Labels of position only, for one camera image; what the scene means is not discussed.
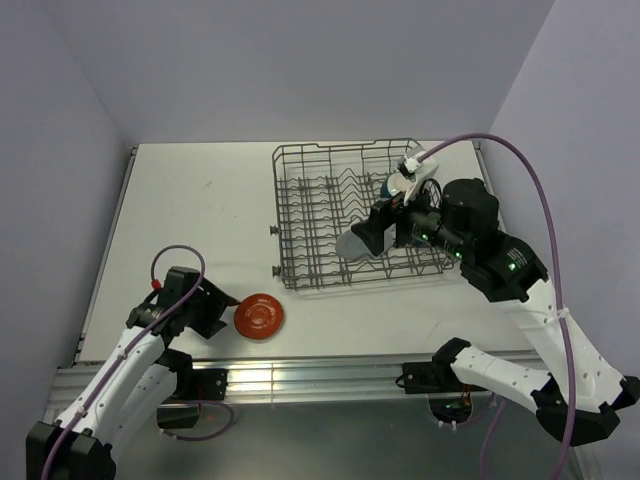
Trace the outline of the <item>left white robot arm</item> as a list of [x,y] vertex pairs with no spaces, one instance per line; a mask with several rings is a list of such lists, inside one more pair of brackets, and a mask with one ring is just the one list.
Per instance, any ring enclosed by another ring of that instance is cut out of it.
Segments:
[[29,479],[112,479],[131,436],[164,402],[197,405],[192,357],[171,348],[190,329],[209,339],[238,306],[203,274],[173,267],[126,321],[116,347],[75,400],[51,423],[26,437]]

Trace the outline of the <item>cream bowl with dark exterior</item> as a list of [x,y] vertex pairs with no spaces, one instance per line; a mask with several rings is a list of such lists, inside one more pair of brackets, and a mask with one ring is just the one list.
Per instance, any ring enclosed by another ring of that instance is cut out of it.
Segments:
[[412,182],[403,174],[396,172],[391,174],[381,185],[380,197],[393,198],[398,194],[404,194],[412,185]]

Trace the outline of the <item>pale blue scalloped plate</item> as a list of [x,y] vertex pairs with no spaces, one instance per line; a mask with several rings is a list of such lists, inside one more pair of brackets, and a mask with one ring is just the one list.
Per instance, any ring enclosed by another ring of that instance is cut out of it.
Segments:
[[[382,240],[380,253],[375,253],[372,250],[375,240]],[[340,258],[354,262],[381,256],[393,246],[393,242],[394,237],[390,230],[380,232],[371,230],[367,226],[353,225],[339,236],[335,244],[335,251]]]

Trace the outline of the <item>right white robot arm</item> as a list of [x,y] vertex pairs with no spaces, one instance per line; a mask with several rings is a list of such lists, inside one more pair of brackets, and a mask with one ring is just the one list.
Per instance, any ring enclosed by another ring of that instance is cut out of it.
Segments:
[[534,413],[556,440],[568,420],[571,445],[604,440],[620,423],[618,411],[638,402],[639,380],[612,367],[570,313],[557,309],[546,267],[526,242],[501,231],[498,214],[499,201],[483,181],[458,179],[445,185],[438,206],[426,192],[410,201],[397,194],[351,226],[372,257],[408,245],[453,256],[462,277],[514,322],[545,365],[529,369],[452,338],[431,361],[404,365],[403,388],[418,394],[479,387]]

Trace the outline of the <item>orange-red saucer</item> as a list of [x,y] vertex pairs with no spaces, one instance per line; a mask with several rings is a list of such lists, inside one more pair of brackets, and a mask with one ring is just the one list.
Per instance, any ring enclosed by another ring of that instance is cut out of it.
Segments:
[[263,341],[274,336],[284,323],[284,309],[273,296],[257,293],[248,296],[234,312],[234,327],[243,337]]

